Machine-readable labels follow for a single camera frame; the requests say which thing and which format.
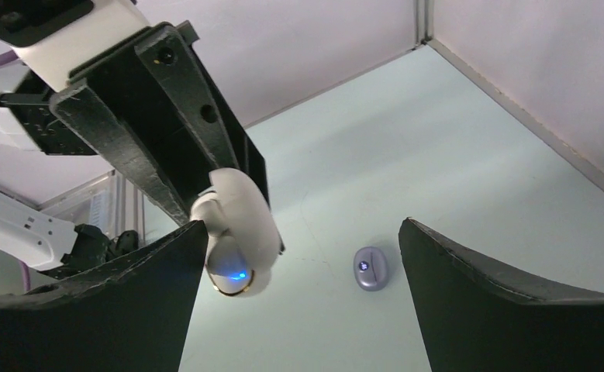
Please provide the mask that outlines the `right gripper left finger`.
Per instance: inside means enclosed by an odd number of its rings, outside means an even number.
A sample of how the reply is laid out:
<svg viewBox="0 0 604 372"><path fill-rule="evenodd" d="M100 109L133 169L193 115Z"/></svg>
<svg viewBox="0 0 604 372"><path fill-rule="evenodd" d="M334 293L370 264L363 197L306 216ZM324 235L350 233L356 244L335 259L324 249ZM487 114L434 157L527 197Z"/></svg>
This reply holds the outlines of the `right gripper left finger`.
<svg viewBox="0 0 604 372"><path fill-rule="evenodd" d="M0 371L176 371L207 242L193 221L94 269L0 296Z"/></svg>

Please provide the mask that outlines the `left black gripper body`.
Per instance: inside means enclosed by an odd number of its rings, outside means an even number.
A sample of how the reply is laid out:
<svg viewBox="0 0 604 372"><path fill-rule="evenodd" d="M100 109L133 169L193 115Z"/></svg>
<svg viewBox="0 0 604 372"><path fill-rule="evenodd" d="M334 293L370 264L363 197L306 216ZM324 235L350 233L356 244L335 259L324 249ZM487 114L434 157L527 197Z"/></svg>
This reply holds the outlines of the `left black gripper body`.
<svg viewBox="0 0 604 372"><path fill-rule="evenodd" d="M178 28L186 40L194 43L198 39L189 22L182 23ZM123 118L131 122L133 129L137 76L134 70L134 39L138 33L77 67L70 73L68 81L68 84L73 84L86 79L96 91L107 95L114 108L122 109ZM52 113L49 102L56 92L30 71L14 92L0 95L0 106L12 112L44 153L95 155L91 147Z"/></svg>

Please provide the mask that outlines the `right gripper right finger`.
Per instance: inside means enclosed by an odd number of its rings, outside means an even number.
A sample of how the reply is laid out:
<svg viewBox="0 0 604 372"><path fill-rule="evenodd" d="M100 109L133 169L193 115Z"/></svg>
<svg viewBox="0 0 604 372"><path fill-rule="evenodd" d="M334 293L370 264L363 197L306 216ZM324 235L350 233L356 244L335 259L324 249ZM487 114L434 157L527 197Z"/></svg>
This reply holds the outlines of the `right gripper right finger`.
<svg viewBox="0 0 604 372"><path fill-rule="evenodd" d="M406 219L399 230L434 371L604 371L604 293L546 279Z"/></svg>

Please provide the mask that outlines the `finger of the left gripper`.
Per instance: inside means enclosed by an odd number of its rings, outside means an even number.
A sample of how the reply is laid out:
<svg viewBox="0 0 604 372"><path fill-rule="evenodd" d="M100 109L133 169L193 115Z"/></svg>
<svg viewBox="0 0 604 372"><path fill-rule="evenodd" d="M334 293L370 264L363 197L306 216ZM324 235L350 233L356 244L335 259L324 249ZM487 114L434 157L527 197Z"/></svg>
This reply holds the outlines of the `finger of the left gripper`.
<svg viewBox="0 0 604 372"><path fill-rule="evenodd" d="M190 220L189 208L145 142L114 108L107 95L82 79L50 98L52 113L84 143L131 181L179 226Z"/></svg>
<svg viewBox="0 0 604 372"><path fill-rule="evenodd" d="M134 39L135 181L178 226L220 168L244 172L268 198L264 157L178 27L160 23Z"/></svg>

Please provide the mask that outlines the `purple charging case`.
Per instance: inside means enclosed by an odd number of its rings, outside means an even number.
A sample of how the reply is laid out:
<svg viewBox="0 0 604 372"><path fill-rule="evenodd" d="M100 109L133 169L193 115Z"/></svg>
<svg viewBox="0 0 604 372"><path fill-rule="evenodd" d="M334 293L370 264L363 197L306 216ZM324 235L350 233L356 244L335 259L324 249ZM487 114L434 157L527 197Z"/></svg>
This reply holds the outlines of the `purple charging case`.
<svg viewBox="0 0 604 372"><path fill-rule="evenodd" d="M364 291L380 291L388 284L388 261L378 247L359 249L354 254L353 269L357 285Z"/></svg>

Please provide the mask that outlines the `white charging case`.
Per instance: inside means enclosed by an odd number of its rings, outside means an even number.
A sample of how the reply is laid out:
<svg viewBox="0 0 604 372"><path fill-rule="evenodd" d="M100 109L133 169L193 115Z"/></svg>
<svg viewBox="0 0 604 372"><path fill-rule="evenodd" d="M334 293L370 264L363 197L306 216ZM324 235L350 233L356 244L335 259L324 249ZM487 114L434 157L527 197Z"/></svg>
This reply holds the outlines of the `white charging case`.
<svg viewBox="0 0 604 372"><path fill-rule="evenodd" d="M193 203L190 220L208 233L205 272L212 286L229 298L260 294L284 246L266 198L244 172L220 168L211 186Z"/></svg>

